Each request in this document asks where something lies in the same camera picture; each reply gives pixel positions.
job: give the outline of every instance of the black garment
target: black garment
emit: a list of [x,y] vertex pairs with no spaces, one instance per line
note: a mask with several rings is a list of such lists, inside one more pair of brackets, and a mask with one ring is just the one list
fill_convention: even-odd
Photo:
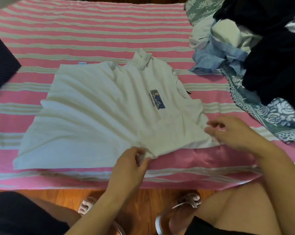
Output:
[[18,71],[20,67],[20,63],[0,39],[0,88]]
[[242,81],[263,105],[280,97],[295,109],[295,33],[285,27],[294,16],[295,0],[225,0],[214,15],[263,35],[244,61]]
[[185,235],[253,235],[251,233],[227,231],[214,228],[211,224],[196,216],[193,217]]
[[16,192],[0,193],[0,235],[63,235],[69,230],[28,198]]

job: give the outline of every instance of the black ribbed object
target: black ribbed object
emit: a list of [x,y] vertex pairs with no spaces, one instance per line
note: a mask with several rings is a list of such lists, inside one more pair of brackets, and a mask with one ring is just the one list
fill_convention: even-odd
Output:
[[0,88],[11,79],[20,67],[18,60],[0,39]]

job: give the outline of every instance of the floor plank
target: floor plank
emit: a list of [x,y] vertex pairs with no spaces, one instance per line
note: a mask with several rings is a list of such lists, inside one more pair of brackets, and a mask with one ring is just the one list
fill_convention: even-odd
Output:
[[[88,196],[98,199],[104,190],[91,189],[45,189],[19,190],[18,192],[34,198],[50,201],[74,210]],[[127,235],[155,235],[155,219],[163,210],[175,205],[177,200],[194,190],[180,189],[140,189],[126,204],[116,221]],[[214,193],[213,190],[198,190],[202,200]]]

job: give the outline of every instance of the blue rectangular logo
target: blue rectangular logo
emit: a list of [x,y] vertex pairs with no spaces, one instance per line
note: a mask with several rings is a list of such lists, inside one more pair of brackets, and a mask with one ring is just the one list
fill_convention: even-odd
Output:
[[152,98],[154,99],[155,105],[157,109],[165,109],[165,105],[161,99],[161,96],[159,95],[157,90],[151,90]]

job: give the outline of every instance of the black shorts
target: black shorts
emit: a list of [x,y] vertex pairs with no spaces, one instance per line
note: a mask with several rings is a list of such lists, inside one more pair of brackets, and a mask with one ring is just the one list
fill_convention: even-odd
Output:
[[255,235],[251,233],[227,231],[213,227],[210,223],[194,216],[185,235]]
[[67,223],[23,195],[0,192],[0,235],[63,235],[68,230]]

